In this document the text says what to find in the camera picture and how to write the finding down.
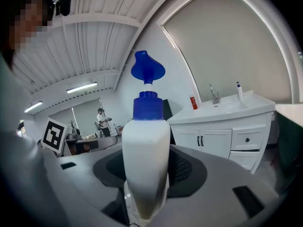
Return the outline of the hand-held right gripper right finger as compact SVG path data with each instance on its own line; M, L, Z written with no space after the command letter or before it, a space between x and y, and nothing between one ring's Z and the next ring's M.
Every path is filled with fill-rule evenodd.
M239 164L170 146L164 206L147 227L260 227L283 197Z

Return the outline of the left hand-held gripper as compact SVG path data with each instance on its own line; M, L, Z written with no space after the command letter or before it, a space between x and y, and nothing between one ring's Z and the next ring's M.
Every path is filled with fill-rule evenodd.
M48 119L41 144L43 147L62 154L64 141L67 135L67 125L51 118Z

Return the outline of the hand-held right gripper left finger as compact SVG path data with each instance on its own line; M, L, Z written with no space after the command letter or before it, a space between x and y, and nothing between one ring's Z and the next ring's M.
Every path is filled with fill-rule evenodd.
M124 180L107 170L121 147L56 157L44 149L50 185L71 227L129 227Z

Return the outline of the ceiling tube light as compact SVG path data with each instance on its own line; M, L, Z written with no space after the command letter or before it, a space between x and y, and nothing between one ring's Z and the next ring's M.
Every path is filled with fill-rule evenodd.
M31 105L29 108L27 108L27 109L24 111L24 113L28 113L28 112L30 112L31 110L35 109L36 107L38 107L38 106L40 106L40 105L42 105L42 104L43 104L42 101L38 101L37 103L35 103L35 104Z
M71 94L71 93L74 93L74 92L77 92L77 91L80 91L80 90L95 87L97 85L98 85L97 82L92 82L92 83L89 83L89 84L86 84L86 85L82 85L82 86L79 86L79 87L74 87L74 88L68 89L68 90L66 90L66 93Z

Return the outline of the person's torso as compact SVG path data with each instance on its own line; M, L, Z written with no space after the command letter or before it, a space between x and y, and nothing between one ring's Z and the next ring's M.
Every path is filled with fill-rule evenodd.
M17 135L28 100L0 54L0 227L69 227L39 147Z

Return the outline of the white sink vanity cabinet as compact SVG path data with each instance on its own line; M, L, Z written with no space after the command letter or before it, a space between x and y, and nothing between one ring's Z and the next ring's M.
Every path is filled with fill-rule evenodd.
M168 119L176 145L229 159L254 174L269 138L275 102L252 90L183 108Z

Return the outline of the chrome faucet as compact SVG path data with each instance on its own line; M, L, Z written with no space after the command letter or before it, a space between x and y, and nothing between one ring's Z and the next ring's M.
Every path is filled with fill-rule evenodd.
M213 104L218 104L220 103L220 97L219 97L219 93L215 94L213 87L211 84L209 84L210 90L211 90L211 94L212 94L212 101Z

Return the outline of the beige roller blind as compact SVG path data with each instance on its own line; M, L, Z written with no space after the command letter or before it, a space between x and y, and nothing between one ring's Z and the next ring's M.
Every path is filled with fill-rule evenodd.
M292 101L285 60L268 27L243 0L193 0L165 29L181 50L200 97L243 91Z

